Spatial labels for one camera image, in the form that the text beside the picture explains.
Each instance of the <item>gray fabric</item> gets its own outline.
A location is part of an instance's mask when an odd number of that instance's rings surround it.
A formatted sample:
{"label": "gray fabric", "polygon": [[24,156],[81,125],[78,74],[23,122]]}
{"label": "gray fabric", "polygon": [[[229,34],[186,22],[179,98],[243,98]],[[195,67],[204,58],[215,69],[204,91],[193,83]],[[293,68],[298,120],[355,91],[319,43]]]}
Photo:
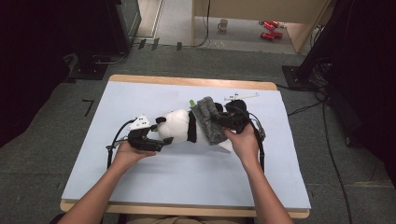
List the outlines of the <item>gray fabric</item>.
{"label": "gray fabric", "polygon": [[219,114],[211,97],[206,96],[198,101],[196,105],[191,107],[191,111],[205,134],[209,145],[216,145],[227,140],[227,136],[225,136],[221,126],[210,120],[211,116]]}

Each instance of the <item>white tabletop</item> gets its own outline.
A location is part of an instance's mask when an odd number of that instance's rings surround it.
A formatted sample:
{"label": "white tabletop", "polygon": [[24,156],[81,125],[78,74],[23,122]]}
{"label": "white tabletop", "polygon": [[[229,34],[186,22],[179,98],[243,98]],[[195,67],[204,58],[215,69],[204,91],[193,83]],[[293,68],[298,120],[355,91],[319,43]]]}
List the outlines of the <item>white tabletop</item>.
{"label": "white tabletop", "polygon": [[[245,99],[266,131],[265,174],[287,209],[309,209],[287,113],[279,91],[175,86],[109,81],[78,154],[62,199],[80,199],[106,171],[107,150],[120,126],[146,115],[151,123],[176,109],[189,109],[210,96],[225,105],[224,96],[258,93]],[[120,136],[127,135],[125,129]],[[159,139],[150,133],[149,138]],[[190,142],[163,147],[143,159],[120,180],[112,203],[253,207],[246,173],[233,152]]]}

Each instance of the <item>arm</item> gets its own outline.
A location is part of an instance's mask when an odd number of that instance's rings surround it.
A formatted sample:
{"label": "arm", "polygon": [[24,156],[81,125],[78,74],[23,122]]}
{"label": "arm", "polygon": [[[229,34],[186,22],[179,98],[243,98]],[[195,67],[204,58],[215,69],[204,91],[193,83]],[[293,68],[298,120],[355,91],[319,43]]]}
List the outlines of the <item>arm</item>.
{"label": "arm", "polygon": [[248,124],[240,134],[224,129],[233,143],[233,149],[242,162],[250,184],[259,223],[292,223],[292,220],[276,197],[258,160],[259,146],[253,127]]}
{"label": "arm", "polygon": [[113,164],[58,223],[100,223],[108,200],[122,175],[141,159],[154,155],[155,152],[137,151],[127,142],[122,142]]}

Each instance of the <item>white plastic part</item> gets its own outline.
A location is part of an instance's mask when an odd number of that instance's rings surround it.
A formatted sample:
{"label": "white plastic part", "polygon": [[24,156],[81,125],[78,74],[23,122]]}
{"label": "white plastic part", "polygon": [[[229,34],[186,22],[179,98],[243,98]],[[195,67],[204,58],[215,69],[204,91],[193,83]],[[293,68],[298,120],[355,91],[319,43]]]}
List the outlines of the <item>white plastic part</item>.
{"label": "white plastic part", "polygon": [[245,98],[249,98],[249,97],[257,97],[259,96],[258,92],[255,92],[254,94],[234,94],[231,96],[226,96],[224,97],[225,101],[232,101],[232,100],[241,100],[241,99],[245,99]]}
{"label": "white plastic part", "polygon": [[139,118],[137,118],[132,124],[129,125],[128,130],[133,131],[133,130],[139,130],[139,129],[144,129],[144,128],[149,128],[149,120],[146,116],[142,115]]}

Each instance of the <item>person's right hand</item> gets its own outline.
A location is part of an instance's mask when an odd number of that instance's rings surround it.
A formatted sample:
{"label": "person's right hand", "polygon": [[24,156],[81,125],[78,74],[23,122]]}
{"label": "person's right hand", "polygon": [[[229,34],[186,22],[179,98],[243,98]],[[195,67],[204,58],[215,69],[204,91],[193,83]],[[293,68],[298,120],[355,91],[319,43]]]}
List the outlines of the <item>person's right hand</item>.
{"label": "person's right hand", "polygon": [[241,133],[233,133],[227,128],[223,128],[223,131],[233,143],[233,150],[245,168],[247,168],[247,165],[259,162],[259,145],[251,124],[247,124],[244,131]]}

